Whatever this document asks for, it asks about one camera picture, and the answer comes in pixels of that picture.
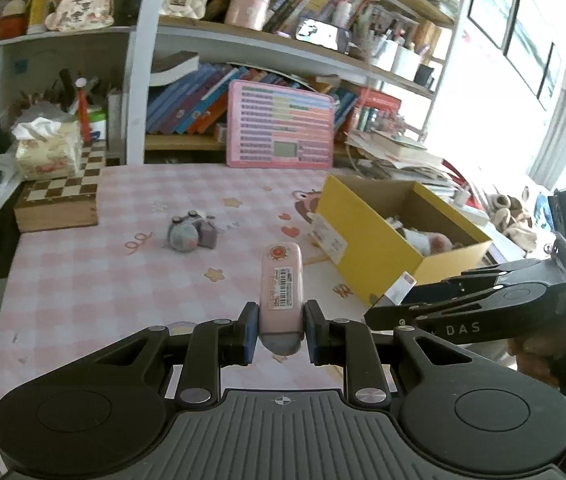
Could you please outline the tissue pack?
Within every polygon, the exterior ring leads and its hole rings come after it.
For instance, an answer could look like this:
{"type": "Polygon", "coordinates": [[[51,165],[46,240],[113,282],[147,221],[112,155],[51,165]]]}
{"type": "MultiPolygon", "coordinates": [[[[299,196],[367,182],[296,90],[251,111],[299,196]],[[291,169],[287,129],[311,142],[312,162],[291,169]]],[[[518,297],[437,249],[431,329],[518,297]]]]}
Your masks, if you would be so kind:
{"type": "Polygon", "coordinates": [[[12,129],[16,166],[25,181],[77,177],[83,148],[77,122],[38,117],[12,129]]]}

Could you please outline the pink keyboard learning toy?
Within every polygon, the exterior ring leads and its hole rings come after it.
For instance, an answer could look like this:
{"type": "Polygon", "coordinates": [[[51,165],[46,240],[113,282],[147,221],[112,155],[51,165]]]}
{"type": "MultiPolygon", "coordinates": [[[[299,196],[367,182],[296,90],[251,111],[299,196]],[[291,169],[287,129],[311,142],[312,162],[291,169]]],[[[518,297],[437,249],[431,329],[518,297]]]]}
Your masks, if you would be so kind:
{"type": "Polygon", "coordinates": [[[326,94],[234,80],[225,161],[233,168],[329,169],[334,114],[334,100],[326,94]]]}

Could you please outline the yellow cardboard box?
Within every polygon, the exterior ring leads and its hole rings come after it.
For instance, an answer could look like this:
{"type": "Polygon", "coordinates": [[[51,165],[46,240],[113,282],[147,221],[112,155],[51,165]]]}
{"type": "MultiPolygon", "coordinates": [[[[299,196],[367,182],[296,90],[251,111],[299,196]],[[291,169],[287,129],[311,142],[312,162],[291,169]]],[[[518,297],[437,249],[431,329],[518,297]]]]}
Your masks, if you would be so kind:
{"type": "Polygon", "coordinates": [[[326,177],[311,235],[346,285],[368,307],[408,274],[436,283],[478,266],[492,240],[454,207],[417,182],[326,177]],[[454,249],[421,256],[402,229],[446,235],[454,249]]]}

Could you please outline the pink rectangular case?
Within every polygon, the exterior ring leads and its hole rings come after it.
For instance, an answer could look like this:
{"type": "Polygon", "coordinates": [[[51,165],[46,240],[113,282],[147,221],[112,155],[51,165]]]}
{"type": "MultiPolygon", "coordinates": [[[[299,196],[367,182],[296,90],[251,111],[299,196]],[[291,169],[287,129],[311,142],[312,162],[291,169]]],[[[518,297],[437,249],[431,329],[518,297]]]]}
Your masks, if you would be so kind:
{"type": "Polygon", "coordinates": [[[296,353],[304,339],[304,283],[300,247],[269,245],[261,259],[259,338],[277,356],[296,353]]]}

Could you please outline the white shelf post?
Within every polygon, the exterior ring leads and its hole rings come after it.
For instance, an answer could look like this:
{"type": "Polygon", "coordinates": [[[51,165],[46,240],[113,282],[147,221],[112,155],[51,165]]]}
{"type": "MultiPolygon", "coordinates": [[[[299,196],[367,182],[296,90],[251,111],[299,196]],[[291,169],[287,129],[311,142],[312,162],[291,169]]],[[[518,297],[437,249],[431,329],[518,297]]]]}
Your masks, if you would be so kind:
{"type": "Polygon", "coordinates": [[[138,21],[129,36],[126,59],[126,156],[130,166],[142,166],[145,156],[146,107],[163,0],[141,0],[138,21]]]}

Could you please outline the stack of papers and magazines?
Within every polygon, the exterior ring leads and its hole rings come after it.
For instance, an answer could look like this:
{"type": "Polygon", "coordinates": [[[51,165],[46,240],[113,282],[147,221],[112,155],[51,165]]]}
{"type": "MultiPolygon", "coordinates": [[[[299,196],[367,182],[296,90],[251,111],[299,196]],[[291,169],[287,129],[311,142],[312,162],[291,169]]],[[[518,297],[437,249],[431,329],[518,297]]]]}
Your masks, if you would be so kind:
{"type": "Polygon", "coordinates": [[[451,197],[460,188],[441,157],[401,136],[353,130],[348,133],[345,145],[350,158],[360,156],[355,166],[367,177],[417,182],[442,197],[451,197]]]}

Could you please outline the wooden chess board box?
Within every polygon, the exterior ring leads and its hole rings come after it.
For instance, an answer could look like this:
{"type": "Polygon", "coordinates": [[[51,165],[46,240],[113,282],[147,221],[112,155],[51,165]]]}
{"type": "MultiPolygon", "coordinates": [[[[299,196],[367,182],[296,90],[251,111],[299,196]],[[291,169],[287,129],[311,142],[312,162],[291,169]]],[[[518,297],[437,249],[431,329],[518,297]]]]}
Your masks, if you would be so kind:
{"type": "Polygon", "coordinates": [[[96,196],[106,166],[106,142],[82,148],[76,177],[28,182],[14,214],[21,233],[86,228],[98,223],[96,196]]]}

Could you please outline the row of leaning books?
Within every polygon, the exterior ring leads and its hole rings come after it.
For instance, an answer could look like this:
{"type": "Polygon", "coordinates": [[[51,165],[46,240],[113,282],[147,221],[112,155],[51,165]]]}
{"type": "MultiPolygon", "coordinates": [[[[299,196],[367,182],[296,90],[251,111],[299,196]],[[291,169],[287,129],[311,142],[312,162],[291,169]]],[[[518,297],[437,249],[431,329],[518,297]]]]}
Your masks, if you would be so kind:
{"type": "Polygon", "coordinates": [[[349,112],[355,99],[355,93],[336,76],[303,78],[257,66],[203,63],[180,79],[149,90],[145,132],[156,136],[205,133],[225,118],[230,84],[239,79],[326,93],[336,102],[338,116],[349,112]]]}

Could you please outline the pink plush pig toy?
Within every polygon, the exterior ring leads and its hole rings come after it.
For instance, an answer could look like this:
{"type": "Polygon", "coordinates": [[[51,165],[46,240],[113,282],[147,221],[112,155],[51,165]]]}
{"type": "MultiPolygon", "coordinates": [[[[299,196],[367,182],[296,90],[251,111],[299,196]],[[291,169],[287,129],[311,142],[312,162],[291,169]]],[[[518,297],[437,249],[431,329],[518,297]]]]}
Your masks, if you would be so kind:
{"type": "Polygon", "coordinates": [[[402,229],[402,236],[423,257],[444,254],[454,249],[454,244],[442,233],[402,229]]]}

